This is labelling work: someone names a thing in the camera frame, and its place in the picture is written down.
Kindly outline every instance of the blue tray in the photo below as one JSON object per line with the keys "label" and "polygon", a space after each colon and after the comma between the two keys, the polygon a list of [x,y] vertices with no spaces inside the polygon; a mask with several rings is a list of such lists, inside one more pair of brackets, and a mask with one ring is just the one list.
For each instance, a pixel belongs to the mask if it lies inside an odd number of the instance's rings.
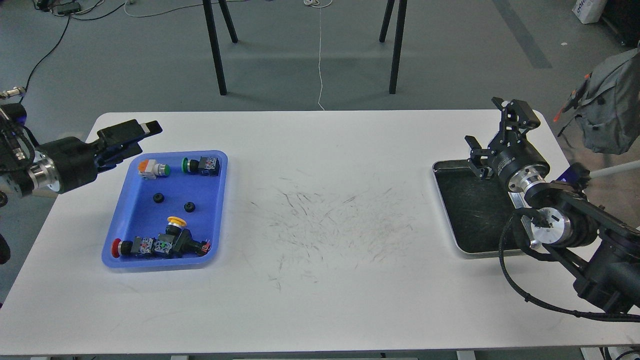
{"label": "blue tray", "polygon": [[[202,176],[182,172],[182,159],[199,160],[201,156],[215,156],[220,163],[218,176]],[[145,180],[138,175],[138,164],[145,159],[155,159],[169,165],[171,172],[167,177]],[[102,248],[102,262],[110,268],[157,268],[160,266],[189,267],[202,264],[213,258],[218,249],[222,202],[227,178],[227,155],[224,152],[188,151],[157,152],[138,156],[129,165],[127,176],[118,205],[113,214],[109,232]],[[162,193],[164,201],[156,204],[155,193]],[[196,209],[192,213],[184,210],[187,202],[193,202]],[[113,240],[133,240],[135,236],[157,237],[163,234],[170,216],[179,217],[187,222],[186,229],[191,231],[195,241],[211,243],[211,249],[204,256],[185,254],[182,258],[143,259],[134,256],[111,255]]]}

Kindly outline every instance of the white table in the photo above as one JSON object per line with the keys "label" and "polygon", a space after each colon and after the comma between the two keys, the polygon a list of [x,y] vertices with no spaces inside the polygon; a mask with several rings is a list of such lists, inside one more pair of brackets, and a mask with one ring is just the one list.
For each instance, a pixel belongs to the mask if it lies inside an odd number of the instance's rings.
{"label": "white table", "polygon": [[[1,355],[640,343],[637,324],[525,303],[497,259],[454,248],[431,166],[468,157],[465,135],[486,145],[498,111],[108,113],[92,134],[128,119],[162,125],[145,152],[228,155],[218,253],[195,270],[104,266],[125,161],[58,197],[0,311]],[[557,177],[568,164],[544,121],[529,139]],[[507,264],[532,294],[596,310],[561,265]]]}

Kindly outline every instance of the white bag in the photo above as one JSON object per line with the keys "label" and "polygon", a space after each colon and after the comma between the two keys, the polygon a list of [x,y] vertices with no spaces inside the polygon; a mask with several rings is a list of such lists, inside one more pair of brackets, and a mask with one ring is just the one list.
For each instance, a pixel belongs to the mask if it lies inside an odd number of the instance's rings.
{"label": "white bag", "polygon": [[573,13],[583,24],[598,22],[607,0],[578,0],[573,7]]}

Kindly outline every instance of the floor stripe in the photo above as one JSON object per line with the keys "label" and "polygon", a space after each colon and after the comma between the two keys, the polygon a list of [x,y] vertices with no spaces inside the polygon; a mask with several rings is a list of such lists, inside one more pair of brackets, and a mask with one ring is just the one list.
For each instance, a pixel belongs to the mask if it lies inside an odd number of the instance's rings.
{"label": "floor stripe", "polygon": [[533,40],[531,33],[524,26],[518,14],[513,11],[509,0],[493,0],[493,4],[498,9],[518,44],[520,44],[522,51],[527,55],[531,65],[535,69],[551,69],[551,63],[536,44],[536,41]]}

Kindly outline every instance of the gray floor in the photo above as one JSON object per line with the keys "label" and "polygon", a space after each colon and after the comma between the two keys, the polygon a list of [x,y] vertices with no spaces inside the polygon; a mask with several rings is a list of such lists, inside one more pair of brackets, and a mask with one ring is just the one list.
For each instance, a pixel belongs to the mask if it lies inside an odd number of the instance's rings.
{"label": "gray floor", "polygon": [[[625,50],[604,25],[581,24],[571,12],[574,2],[409,1],[395,95],[387,93],[394,24],[387,43],[377,40],[384,0],[334,0],[322,12],[303,6],[302,0],[230,3],[238,44],[229,41],[214,6],[226,97],[218,94],[201,7],[144,19],[128,17],[120,9],[101,20],[72,20],[60,46],[35,72],[23,105],[28,125],[41,142],[69,135],[85,138],[94,120],[111,111],[320,110],[321,25],[321,104],[326,110],[492,108],[491,97],[499,96],[528,101],[550,120],[584,74]],[[102,15],[120,3],[106,0],[90,15]],[[137,0],[128,10],[148,14],[182,4]],[[65,22],[35,11],[30,1],[0,1],[2,90],[25,85]],[[567,120],[565,116],[550,125],[557,132]],[[638,144],[624,155],[606,156],[585,149],[576,126],[565,133],[568,142],[560,140],[560,145],[568,160],[591,170],[639,158]],[[630,225],[640,225],[637,175],[632,171],[593,181],[590,199]],[[11,198],[0,210],[0,230],[13,251],[12,260],[0,266],[0,302],[52,203],[41,197]],[[430,352],[419,357],[454,355]],[[541,356],[582,359],[577,349],[478,354],[479,359]]]}

